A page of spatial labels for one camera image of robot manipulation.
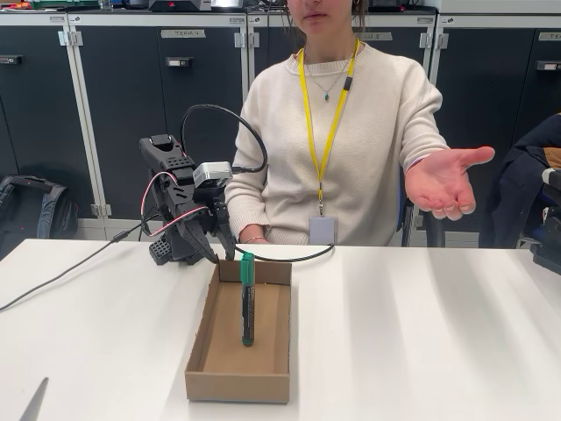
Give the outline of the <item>person's left hand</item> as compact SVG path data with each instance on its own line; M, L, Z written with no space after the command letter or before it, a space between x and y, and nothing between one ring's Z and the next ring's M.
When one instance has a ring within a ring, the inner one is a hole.
M408 198L420 211L430 212L439 220L457 221L472 214L476 200L467 170L488 163L494 155L490 146L431 153L405 173Z

